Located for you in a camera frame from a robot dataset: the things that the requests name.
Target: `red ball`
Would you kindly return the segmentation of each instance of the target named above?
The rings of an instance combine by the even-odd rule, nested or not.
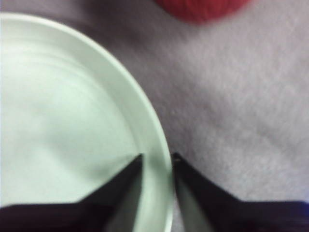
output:
[[[250,0],[155,0],[179,19],[202,23],[238,10]]]

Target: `gray surface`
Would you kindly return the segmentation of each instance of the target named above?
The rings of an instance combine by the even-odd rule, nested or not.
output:
[[[151,0],[2,0],[87,34],[150,98],[171,152],[244,200],[309,201],[309,1],[192,26]],[[179,211],[173,232],[182,232]]]

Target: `red object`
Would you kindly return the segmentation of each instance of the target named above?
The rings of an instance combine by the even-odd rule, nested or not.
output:
[[[155,0],[168,13],[189,22],[202,23],[238,10],[250,0]]]

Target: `light green bowl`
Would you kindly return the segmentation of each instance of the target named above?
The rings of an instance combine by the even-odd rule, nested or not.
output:
[[[169,150],[134,78],[71,28],[0,18],[1,205],[77,201],[144,153],[134,231],[170,231]]]

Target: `gray carpet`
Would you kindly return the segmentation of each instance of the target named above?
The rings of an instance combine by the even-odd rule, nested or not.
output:
[[[244,200],[309,201],[309,1],[193,26],[151,0],[2,0],[87,34],[133,74],[179,151]],[[183,232],[175,204],[173,232]]]

